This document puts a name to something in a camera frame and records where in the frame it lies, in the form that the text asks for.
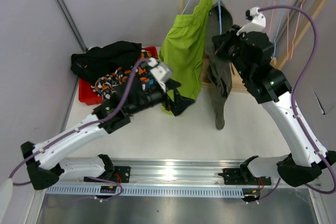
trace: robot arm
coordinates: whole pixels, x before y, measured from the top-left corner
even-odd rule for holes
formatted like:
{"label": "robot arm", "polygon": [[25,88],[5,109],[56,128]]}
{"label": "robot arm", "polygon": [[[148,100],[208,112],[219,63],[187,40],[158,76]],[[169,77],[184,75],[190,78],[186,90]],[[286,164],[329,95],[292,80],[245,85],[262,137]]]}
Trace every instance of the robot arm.
{"label": "robot arm", "polygon": [[[133,114],[157,104],[163,104],[175,116],[182,113],[184,99],[177,90],[181,84],[170,79],[171,69],[163,62],[158,63],[154,58],[150,58],[150,61],[145,62],[142,67],[149,69],[155,79],[154,85],[142,90],[141,84],[137,83],[139,80],[134,79],[131,87],[133,91],[114,117],[97,123],[106,119],[117,107],[124,93],[124,86],[118,86],[110,100],[105,100],[76,126],[42,143],[34,145],[26,142],[21,146],[24,158],[38,152],[26,163],[30,181],[36,190],[52,186],[59,180],[76,180],[83,177],[109,180],[114,172],[114,166],[107,155],[101,154],[94,158],[67,158],[67,156],[89,142],[105,137],[130,123],[130,116]],[[167,95],[169,90],[173,90],[174,101]],[[48,147],[50,143],[64,135],[67,136]]]}
{"label": "robot arm", "polygon": [[234,25],[227,33],[213,37],[213,43],[218,58],[234,64],[247,91],[276,122],[291,151],[283,157],[253,156],[241,166],[245,169],[242,174],[257,178],[281,177],[287,184],[297,187],[313,181],[322,173],[326,166],[319,154],[332,165],[336,162],[336,152],[327,151],[318,141],[296,104],[319,153],[314,151],[300,127],[291,105],[292,88],[285,75],[270,65],[274,46],[267,35],[261,33],[266,21],[258,9],[254,7],[246,12],[250,23],[242,28]]}

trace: purple cable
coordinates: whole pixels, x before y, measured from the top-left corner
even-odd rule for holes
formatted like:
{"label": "purple cable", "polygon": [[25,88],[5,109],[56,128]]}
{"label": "purple cable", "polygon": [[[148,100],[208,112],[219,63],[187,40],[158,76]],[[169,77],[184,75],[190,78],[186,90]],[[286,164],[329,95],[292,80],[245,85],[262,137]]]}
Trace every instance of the purple cable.
{"label": "purple cable", "polygon": [[266,199],[268,196],[270,196],[280,185],[281,178],[278,179],[278,182],[275,184],[275,187],[272,189],[272,191],[269,192],[269,194],[263,196],[262,198],[258,199],[258,201],[261,201],[263,199]]}
{"label": "purple cable", "polygon": [[[126,98],[131,90],[131,86],[132,86],[132,83],[133,83],[133,80],[134,80],[134,77],[135,77],[135,73],[137,72],[138,70],[138,67],[140,66],[140,64],[144,61],[147,61],[149,62],[150,59],[139,59],[137,60],[137,62],[135,63],[133,69],[132,69],[132,72],[130,74],[130,77],[128,79],[128,82],[127,82],[127,85],[126,85],[126,88],[125,88],[125,91],[124,91],[124,94],[122,95],[121,99],[120,99],[120,102],[118,104],[118,106],[113,110],[113,112],[111,114],[109,114],[106,118],[103,118],[103,119],[100,119],[100,120],[96,120],[96,121],[92,121],[92,122],[89,122],[89,123],[86,123],[84,125],[82,125],[81,127],[78,127],[79,130],[82,130],[90,125],[93,125],[93,124],[96,124],[96,123],[103,123],[103,122],[106,122],[108,120],[110,120],[111,118],[113,118],[120,110],[121,108],[123,107],[125,101],[126,101]],[[59,141],[63,140],[65,137],[67,136],[70,136],[72,134],[76,133],[75,130],[72,130],[72,131],[69,131],[68,133],[58,137],[57,139],[55,139],[54,141],[50,142],[49,144],[47,144],[45,147],[44,147],[44,150],[48,149],[49,147],[51,147],[52,145],[58,143]],[[29,157],[25,158],[23,161],[21,161],[11,172],[11,174],[9,175],[9,178],[13,178],[14,174],[17,172],[17,170],[19,170],[21,168],[21,166],[23,166],[27,161],[31,160],[33,157],[35,157],[36,155],[40,154],[41,152],[40,151],[37,151],[33,154],[31,154]],[[14,186],[24,186],[24,185],[28,185],[30,184],[30,182],[24,182],[24,183],[13,183]]]}
{"label": "purple cable", "polygon": [[67,207],[69,204],[72,204],[72,203],[74,203],[76,201],[79,201],[79,200],[82,200],[82,199],[98,199],[98,200],[101,200],[101,202],[108,201],[108,200],[112,200],[112,199],[115,199],[115,198],[119,197],[124,192],[124,188],[122,187],[122,185],[117,183],[117,182],[106,180],[106,179],[101,179],[101,178],[94,178],[94,177],[89,177],[89,178],[94,179],[94,180],[99,181],[99,182],[106,182],[108,184],[113,184],[115,186],[118,186],[120,188],[120,192],[118,192],[117,194],[115,194],[115,195],[113,195],[109,198],[106,198],[106,199],[99,199],[99,198],[96,198],[96,196],[95,196],[95,198],[92,198],[92,196],[84,196],[84,197],[80,197],[80,198],[77,198],[77,199],[70,200],[70,201],[66,202],[65,204],[57,204],[55,206],[46,205],[47,208]]}
{"label": "purple cable", "polygon": [[316,27],[316,23],[315,21],[313,20],[313,18],[305,11],[305,10],[302,10],[300,8],[297,8],[295,6],[291,6],[291,5],[275,5],[275,6],[269,6],[269,7],[265,7],[265,8],[260,8],[258,11],[259,12],[263,12],[263,11],[266,11],[266,10],[272,10],[272,9],[292,9],[292,10],[295,10],[297,12],[300,12],[302,13],[303,15],[305,15],[310,24],[311,24],[311,27],[313,28],[313,32],[314,32],[314,44],[313,44],[313,49],[311,51],[311,55],[305,65],[305,67],[303,68],[303,71],[301,72],[295,86],[294,86],[294,89],[293,89],[293,92],[292,92],[292,97],[291,97],[291,104],[292,104],[292,108],[293,108],[293,111],[294,111],[294,115],[296,116],[304,134],[306,135],[308,141],[310,142],[310,144],[313,146],[314,150],[316,153],[318,153],[319,157],[323,160],[323,162],[325,163],[325,165],[327,166],[330,174],[331,174],[331,177],[332,177],[332,180],[334,182],[334,188],[330,191],[322,191],[322,190],[319,190],[319,189],[316,189],[314,187],[312,187],[311,185],[308,185],[306,184],[306,186],[318,193],[321,193],[321,194],[333,194],[335,191],[336,191],[336,174],[335,172],[333,171],[332,167],[330,166],[329,162],[326,160],[326,158],[319,154],[319,148],[317,147],[317,145],[315,144],[314,140],[312,139],[312,137],[310,136],[308,130],[306,129],[305,125],[303,124],[303,121],[301,120],[301,118],[298,117],[298,110],[296,108],[296,95],[297,95],[297,92],[298,92],[298,88],[302,82],[302,78],[303,76],[306,74],[309,66],[311,65],[315,55],[316,55],[316,49],[317,49],[317,44],[318,44],[318,32],[317,32],[317,27]]}

